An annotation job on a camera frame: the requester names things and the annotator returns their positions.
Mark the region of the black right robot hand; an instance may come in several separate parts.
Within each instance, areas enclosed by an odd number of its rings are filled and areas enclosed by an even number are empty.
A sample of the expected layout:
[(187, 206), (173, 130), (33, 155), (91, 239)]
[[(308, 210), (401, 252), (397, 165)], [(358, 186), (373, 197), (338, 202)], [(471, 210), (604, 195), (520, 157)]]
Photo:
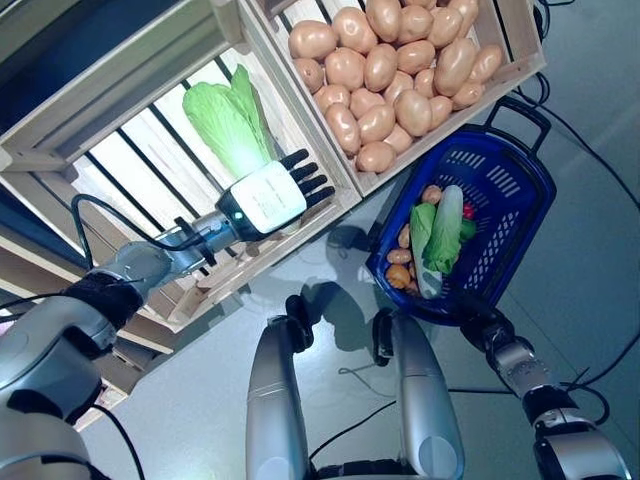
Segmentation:
[(464, 337), (483, 353), (499, 350), (515, 339), (513, 324), (495, 306), (468, 297), (458, 304), (460, 330)]

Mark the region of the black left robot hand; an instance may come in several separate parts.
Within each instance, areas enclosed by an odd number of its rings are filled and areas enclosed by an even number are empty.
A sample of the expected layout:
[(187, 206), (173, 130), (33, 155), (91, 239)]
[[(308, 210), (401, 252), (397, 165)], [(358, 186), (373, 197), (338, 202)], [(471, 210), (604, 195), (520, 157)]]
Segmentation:
[(318, 164), (300, 149), (246, 175), (226, 190), (216, 210), (241, 242), (263, 240), (335, 194)]

